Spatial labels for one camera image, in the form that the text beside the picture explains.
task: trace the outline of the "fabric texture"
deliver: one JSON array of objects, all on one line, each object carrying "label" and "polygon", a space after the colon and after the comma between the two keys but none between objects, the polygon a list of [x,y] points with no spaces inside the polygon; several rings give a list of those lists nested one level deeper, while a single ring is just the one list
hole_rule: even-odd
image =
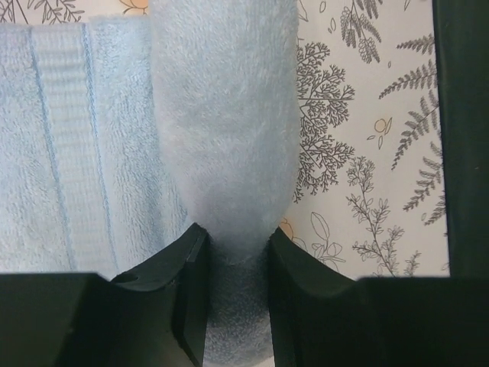
[{"label": "fabric texture", "polygon": [[296,3],[151,14],[2,25],[0,271],[111,278],[198,222],[213,253],[206,365],[256,365],[273,354],[267,239],[299,160]]},{"label": "fabric texture", "polygon": [[155,116],[190,218],[212,237],[207,365],[272,356],[267,239],[299,164],[296,0],[150,2]]},{"label": "fabric texture", "polygon": [[147,20],[1,33],[0,271],[111,278],[178,238],[190,222],[160,155]]}]

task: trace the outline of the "light blue plush fabric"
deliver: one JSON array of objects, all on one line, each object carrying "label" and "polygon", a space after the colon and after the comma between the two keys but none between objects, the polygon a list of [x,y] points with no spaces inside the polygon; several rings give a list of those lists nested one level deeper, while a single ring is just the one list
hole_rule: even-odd
[{"label": "light blue plush fabric", "polygon": [[190,224],[163,164],[147,19],[0,27],[0,271],[111,278]]},{"label": "light blue plush fabric", "polygon": [[198,222],[205,364],[253,366],[273,352],[266,245],[299,160],[296,0],[150,14],[0,27],[0,271],[111,277]]},{"label": "light blue plush fabric", "polygon": [[206,364],[272,356],[267,239],[300,148],[296,0],[152,0],[160,143],[190,217],[212,237]]}]

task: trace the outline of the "plant illustration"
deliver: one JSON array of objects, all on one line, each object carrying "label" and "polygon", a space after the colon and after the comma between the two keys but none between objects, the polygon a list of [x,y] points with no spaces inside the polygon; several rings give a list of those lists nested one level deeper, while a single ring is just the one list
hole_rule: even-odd
[{"label": "plant illustration", "polygon": [[376,41],[381,43],[382,38],[371,23],[372,18],[379,17],[377,2],[383,4],[383,0],[351,0],[351,6],[345,6],[340,17],[343,41],[348,47],[358,48],[365,63],[381,61]]},{"label": "plant illustration", "polygon": [[306,251],[329,268],[338,271],[338,263],[345,262],[343,258],[339,258],[339,255],[343,251],[343,247],[336,242],[330,241],[329,226],[321,214],[312,212],[310,220],[314,232],[319,237],[318,242],[311,244],[311,252],[302,239],[294,236],[292,226],[287,219],[282,220],[280,227],[284,233],[302,250]]},{"label": "plant illustration", "polygon": [[411,40],[403,42],[402,44],[398,44],[396,48],[398,50],[405,49],[414,50],[416,52],[421,51],[422,55],[428,52],[428,54],[431,55],[435,51],[435,37],[433,37],[432,34],[429,34],[428,36],[423,36],[416,40]]},{"label": "plant illustration", "polygon": [[[429,36],[421,37],[417,40],[407,41],[402,44],[397,45],[397,49],[414,50],[420,52],[421,54],[433,53],[435,47],[435,38],[430,34]],[[379,95],[379,99],[383,99],[385,96],[396,92],[400,89],[405,89],[409,87],[410,89],[432,89],[436,88],[438,84],[436,75],[436,64],[435,61],[429,60],[428,63],[424,63],[421,67],[417,67],[415,70],[404,74],[397,78],[395,82],[390,84],[384,91]]]},{"label": "plant illustration", "polygon": [[298,203],[304,190],[316,195],[337,184],[336,171],[353,155],[354,149],[336,141],[330,128],[348,121],[348,102],[355,91],[344,85],[345,70],[336,65],[322,67],[329,56],[323,43],[297,46],[297,89],[300,104],[300,169],[293,201]]},{"label": "plant illustration", "polygon": [[[84,13],[76,9],[76,0],[28,0],[27,9],[36,11],[41,24],[79,22]],[[0,23],[30,24],[19,0],[0,0]]]},{"label": "plant illustration", "polygon": [[299,19],[301,21],[309,21],[309,19],[307,18],[306,8],[304,8],[303,0],[299,0],[297,6],[299,8]]},{"label": "plant illustration", "polygon": [[445,203],[445,191],[443,195],[439,196],[439,202],[435,205],[435,209],[432,211],[431,216],[425,221],[425,226],[433,224],[438,219],[442,218],[446,214],[446,203]]},{"label": "plant illustration", "polygon": [[385,119],[379,119],[374,123],[374,130],[377,135],[370,135],[367,140],[374,140],[377,138],[377,146],[379,147],[379,150],[382,148],[382,145],[384,144],[384,136],[389,134],[390,127],[392,126],[392,117],[389,119],[389,121],[385,121]]},{"label": "plant illustration", "polygon": [[415,207],[418,207],[419,202],[431,194],[431,192],[442,184],[443,165],[442,165],[442,150],[430,143],[430,148],[433,154],[436,156],[437,161],[423,157],[424,170],[419,170],[419,175],[422,180],[416,182],[417,188],[414,190],[415,195],[411,197],[410,201],[404,206],[404,210],[410,211]]},{"label": "plant illustration", "polygon": [[404,275],[406,275],[408,277],[414,276],[414,272],[419,267],[419,262],[418,262],[419,256],[421,256],[421,253],[416,251],[414,254],[411,255],[409,260],[405,261],[407,263],[407,266],[404,269]]},{"label": "plant illustration", "polygon": [[[353,249],[361,256],[362,261],[374,259],[377,262],[377,272],[375,275],[381,276],[386,271],[394,277],[399,275],[399,262],[397,260],[396,244],[404,234],[404,230],[399,226],[393,226],[385,232],[382,224],[387,220],[390,210],[388,200],[378,200],[378,205],[374,206],[374,198],[368,194],[374,190],[374,162],[365,157],[356,157],[351,160],[351,167],[348,169],[348,184],[351,187],[358,187],[360,195],[347,196],[348,205],[351,206],[353,217],[358,219],[358,223],[366,223],[365,230],[371,234],[371,239],[365,240],[362,245],[356,242]],[[404,274],[414,274],[419,266],[417,259],[421,256],[416,252],[408,261]]]},{"label": "plant illustration", "polygon": [[28,9],[34,10],[42,7],[42,24],[78,22],[82,19],[83,10],[75,9],[75,0],[29,0]]},{"label": "plant illustration", "polygon": [[[397,45],[399,50],[413,50],[422,55],[433,55],[435,52],[435,38],[432,34],[417,38],[415,40],[403,42]],[[401,89],[428,89],[428,98],[421,97],[419,101],[420,110],[418,112],[409,111],[411,119],[405,122],[407,129],[401,133],[400,145],[394,155],[392,170],[399,164],[400,159],[411,144],[420,140],[422,136],[436,135],[437,141],[429,143],[430,149],[433,152],[433,157],[423,157],[423,165],[418,170],[420,180],[416,181],[414,196],[410,198],[408,203],[404,205],[404,210],[410,211],[418,207],[419,203],[431,195],[432,191],[442,186],[442,149],[441,147],[441,130],[439,121],[439,101],[433,91],[437,87],[437,74],[435,61],[429,60],[416,70],[411,70],[408,74],[398,78],[398,80],[388,86],[380,95],[379,99],[397,92]],[[432,211],[432,215],[428,220],[423,222],[429,226],[441,219],[445,215],[445,199],[444,194],[440,197],[440,201]]]},{"label": "plant illustration", "polygon": [[414,141],[418,141],[419,137],[429,134],[432,130],[440,135],[439,127],[439,101],[435,97],[435,94],[430,90],[429,103],[425,97],[421,97],[419,101],[421,112],[409,111],[408,115],[412,119],[404,122],[404,125],[408,129],[401,133],[402,138],[399,140],[399,147],[395,154],[392,170],[394,170],[399,163],[399,160],[404,156],[404,153],[409,149]]}]

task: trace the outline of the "leaf illustration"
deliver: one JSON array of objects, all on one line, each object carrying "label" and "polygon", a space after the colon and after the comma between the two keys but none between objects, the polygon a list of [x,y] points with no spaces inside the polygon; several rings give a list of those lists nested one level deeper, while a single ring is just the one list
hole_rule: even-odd
[{"label": "leaf illustration", "polygon": [[365,240],[362,245],[358,241],[353,249],[361,256],[362,261],[373,259],[378,263],[377,274],[383,274],[387,270],[390,275],[398,275],[396,244],[402,238],[404,230],[399,226],[384,231],[382,223],[389,216],[388,200],[378,200],[378,207],[374,206],[374,198],[368,197],[374,189],[374,163],[365,157],[356,157],[351,160],[351,168],[348,169],[348,183],[358,187],[361,195],[347,196],[346,200],[354,213],[353,217],[359,217],[358,222],[367,223],[365,230],[370,240]]},{"label": "leaf illustration", "polygon": [[317,259],[320,259],[322,257],[322,254],[324,254],[325,252],[325,246],[320,243],[313,243],[312,247],[314,250],[313,256]]},{"label": "leaf illustration", "polygon": [[435,205],[431,216],[425,222],[425,226],[431,226],[434,222],[441,219],[446,214],[445,194],[439,197],[440,201]]},{"label": "leaf illustration", "polygon": [[312,212],[311,213],[311,224],[313,225],[314,232],[324,241],[329,239],[329,227],[328,223],[324,220],[321,214]]},{"label": "leaf illustration", "polygon": [[0,23],[15,23],[14,2],[6,1],[5,4],[0,2]]},{"label": "leaf illustration", "polygon": [[372,19],[372,17],[375,17],[376,19],[379,18],[377,2],[382,5],[383,0],[357,0],[358,7],[361,10],[366,10],[370,19]]},{"label": "leaf illustration", "polygon": [[338,256],[342,251],[343,247],[336,242],[329,244],[328,248],[326,249],[326,253],[333,258]]},{"label": "leaf illustration", "polygon": [[415,111],[409,111],[409,115],[413,118],[413,120],[408,120],[404,124],[408,127],[407,130],[401,133],[402,138],[399,140],[399,147],[397,148],[397,152],[395,154],[395,158],[392,164],[392,170],[394,170],[399,163],[399,160],[404,153],[408,150],[411,144],[414,141],[417,141],[420,136],[424,136],[430,132],[429,120],[431,119],[431,125],[435,130],[439,129],[439,116],[438,116],[438,108],[439,101],[433,94],[433,92],[429,91],[429,101],[431,106],[428,107],[428,102],[425,97],[421,97],[419,101],[419,105],[421,107],[421,113]]},{"label": "leaf illustration", "polygon": [[429,34],[428,36],[423,36],[416,40],[411,40],[411,41],[403,42],[402,44],[398,44],[397,48],[405,49],[405,50],[414,50],[416,52],[421,51],[421,54],[423,55],[426,52],[428,52],[428,54],[431,55],[435,50],[435,38],[433,37],[432,34]]},{"label": "leaf illustration", "polygon": [[34,10],[38,9],[45,2],[46,0],[39,0],[39,2],[37,2],[37,4],[34,6]]},{"label": "leaf illustration", "polygon": [[389,119],[389,121],[387,122],[387,125],[385,127],[385,130],[384,130],[385,135],[389,134],[391,127],[392,127],[392,117]]},{"label": "leaf illustration", "polygon": [[413,277],[414,272],[416,269],[419,267],[419,262],[418,258],[421,256],[421,253],[416,251],[409,260],[406,260],[405,262],[407,263],[406,268],[404,269],[404,275],[408,277]]},{"label": "leaf illustration", "polygon": [[436,66],[430,60],[428,65],[423,64],[416,70],[411,70],[404,76],[397,78],[397,81],[390,84],[384,91],[379,95],[379,99],[383,99],[388,94],[392,92],[399,91],[401,89],[427,89],[436,88],[438,85],[438,79],[436,74]]},{"label": "leaf illustration", "polygon": [[[381,0],[352,0],[351,7],[344,7],[340,17],[343,41],[347,47],[358,47],[360,57],[365,63],[381,61],[375,43],[382,41],[381,35],[371,23],[373,17],[378,18],[376,1],[382,4]],[[368,18],[365,13],[360,14],[361,11],[366,11]],[[372,37],[368,37],[365,32],[369,32]]]},{"label": "leaf illustration", "polygon": [[297,237],[294,237],[292,239],[292,242],[295,243],[296,245],[298,245],[302,250],[307,252],[306,243],[302,239],[298,239]]},{"label": "leaf illustration", "polygon": [[[433,142],[431,142],[430,146],[432,146],[432,150],[435,153],[435,156],[437,155],[437,152],[441,150],[436,147]],[[418,207],[419,203],[424,201],[427,196],[431,195],[431,192],[442,183],[442,159],[438,156],[436,157],[436,159],[437,161],[434,161],[427,157],[423,157],[423,163],[425,164],[426,168],[424,170],[419,170],[419,175],[421,176],[422,180],[418,180],[416,182],[417,186],[414,190],[415,195],[410,198],[410,201],[403,208],[407,212],[414,209],[415,207]],[[433,221],[430,222],[430,220],[428,220],[429,224],[432,224],[433,222],[441,218],[443,214],[445,214],[444,202],[437,204],[437,206],[438,210],[435,209],[435,211],[433,212]]]},{"label": "leaf illustration", "polygon": [[306,8],[304,8],[303,0],[299,0],[299,19],[303,21],[309,21],[307,18],[307,11]]}]

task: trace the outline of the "light blue towel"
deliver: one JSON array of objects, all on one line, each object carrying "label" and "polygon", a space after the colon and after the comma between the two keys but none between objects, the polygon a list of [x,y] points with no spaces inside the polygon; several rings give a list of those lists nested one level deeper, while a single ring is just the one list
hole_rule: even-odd
[{"label": "light blue towel", "polygon": [[111,278],[178,238],[147,19],[0,34],[0,271]]},{"label": "light blue towel", "polygon": [[0,27],[0,271],[110,278],[196,221],[206,365],[256,365],[273,352],[267,239],[299,163],[296,0],[151,5]]}]

